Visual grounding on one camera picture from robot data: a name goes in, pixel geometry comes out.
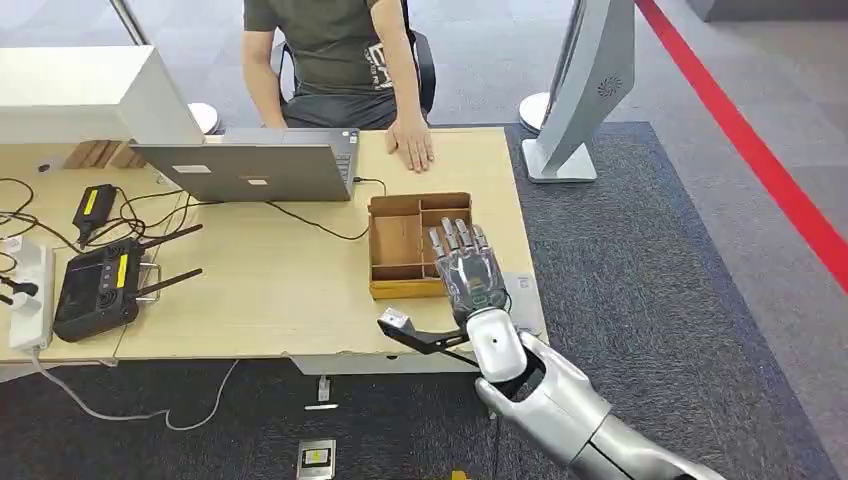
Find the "robot finger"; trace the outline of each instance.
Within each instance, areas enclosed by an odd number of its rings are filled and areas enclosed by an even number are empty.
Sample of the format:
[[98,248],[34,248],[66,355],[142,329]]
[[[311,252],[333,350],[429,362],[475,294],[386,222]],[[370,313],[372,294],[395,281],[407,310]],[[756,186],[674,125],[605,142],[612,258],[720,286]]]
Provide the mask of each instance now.
[[471,229],[474,230],[474,242],[477,244],[477,247],[480,250],[489,248],[489,241],[486,240],[486,234],[483,233],[483,229],[479,225],[472,225]]
[[459,232],[459,238],[462,240],[462,247],[464,249],[472,249],[477,250],[474,246],[474,239],[471,238],[471,232],[468,231],[468,227],[465,225],[465,221],[461,218],[456,220],[456,230]]
[[451,251],[459,250],[459,243],[456,241],[456,234],[453,231],[453,223],[447,217],[442,217],[442,228],[445,229],[445,240],[448,241],[448,247]]
[[433,251],[436,253],[436,258],[445,256],[445,246],[442,245],[442,239],[439,237],[439,230],[436,228],[430,229],[430,243],[433,244]]

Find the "silver robotic arm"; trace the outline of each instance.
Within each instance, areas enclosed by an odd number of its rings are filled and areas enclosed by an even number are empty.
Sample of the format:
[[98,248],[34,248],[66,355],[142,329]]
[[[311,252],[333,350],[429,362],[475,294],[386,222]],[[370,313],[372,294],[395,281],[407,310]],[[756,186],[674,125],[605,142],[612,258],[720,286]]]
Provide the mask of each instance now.
[[[610,404],[580,369],[533,335],[516,332],[504,310],[503,277],[482,229],[475,225],[469,231],[461,220],[455,223],[443,219],[443,231],[431,230],[430,239],[454,319],[467,332],[480,365],[477,393],[489,408],[583,480],[723,480],[611,415]],[[541,383],[513,402],[501,387],[528,378],[530,369],[544,371]]]
[[521,402],[485,378],[477,379],[477,393],[556,463],[583,480],[724,479],[638,434],[610,414],[610,404],[580,369],[529,333],[519,338],[542,364],[541,383]]

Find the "red line on floor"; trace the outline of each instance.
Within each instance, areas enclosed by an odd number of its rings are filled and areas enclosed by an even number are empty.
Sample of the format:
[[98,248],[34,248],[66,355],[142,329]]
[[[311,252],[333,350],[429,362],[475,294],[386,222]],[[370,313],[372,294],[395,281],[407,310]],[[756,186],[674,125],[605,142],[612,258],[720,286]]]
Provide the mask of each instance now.
[[674,63],[778,207],[848,292],[848,243],[783,168],[654,0],[635,0]]

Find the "white cable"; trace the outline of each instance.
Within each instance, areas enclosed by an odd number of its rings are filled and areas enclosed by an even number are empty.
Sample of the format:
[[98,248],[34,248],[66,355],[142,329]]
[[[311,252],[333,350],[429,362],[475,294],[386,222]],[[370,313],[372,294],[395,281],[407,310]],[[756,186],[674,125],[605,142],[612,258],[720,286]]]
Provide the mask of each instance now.
[[77,402],[77,405],[79,405],[80,408],[82,408],[83,411],[85,411],[85,413],[91,415],[92,417],[99,418],[100,420],[108,420],[110,422],[127,422],[127,421],[131,421],[131,420],[149,420],[149,419],[156,417],[156,416],[159,416],[159,415],[165,415],[165,426],[167,426],[171,430],[176,430],[178,432],[185,432],[185,431],[188,431],[188,430],[194,430],[195,428],[202,427],[209,420],[212,420],[212,417],[214,417],[215,413],[218,411],[218,405],[220,405],[220,403],[221,403],[221,395],[224,393],[224,386],[227,385],[227,380],[230,378],[230,374],[233,373],[233,369],[235,369],[236,365],[238,365],[238,363],[239,363],[238,360],[235,360],[233,362],[232,366],[230,366],[230,369],[227,370],[227,374],[224,375],[224,380],[221,381],[221,386],[218,387],[218,396],[215,398],[215,406],[212,408],[212,411],[209,413],[209,415],[206,418],[204,418],[203,420],[201,420],[200,422],[195,423],[194,425],[189,425],[189,426],[186,426],[186,427],[176,427],[176,426],[171,424],[171,409],[159,410],[158,412],[148,413],[148,414],[144,414],[144,415],[129,415],[129,416],[126,416],[126,417],[104,415],[102,413],[95,412],[94,410],[89,408],[89,406],[86,405],[85,402],[82,401],[82,399],[79,397],[79,395],[76,394],[76,392],[71,390],[71,387],[69,387],[62,380],[59,380],[58,378],[53,376],[53,374],[48,372],[41,365],[41,362],[38,360],[38,350],[37,349],[34,349],[31,352],[31,358],[32,358],[32,364],[35,366],[36,370],[38,370],[48,380],[55,383],[62,390],[64,390],[65,393],[68,394],[68,396],[70,396],[75,402]]

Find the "yellow label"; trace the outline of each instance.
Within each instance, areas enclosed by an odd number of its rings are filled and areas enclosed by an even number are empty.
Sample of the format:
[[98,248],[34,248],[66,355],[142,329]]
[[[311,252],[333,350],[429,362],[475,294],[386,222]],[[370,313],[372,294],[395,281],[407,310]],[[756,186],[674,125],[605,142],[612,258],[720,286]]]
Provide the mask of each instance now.
[[85,204],[85,210],[82,211],[83,215],[91,215],[91,210],[94,208],[95,200],[97,200],[97,190],[92,190],[91,194],[88,196],[88,203]]
[[115,284],[116,288],[124,288],[124,282],[127,279],[127,260],[129,259],[129,255],[126,253],[121,255],[121,263],[118,265],[118,283]]

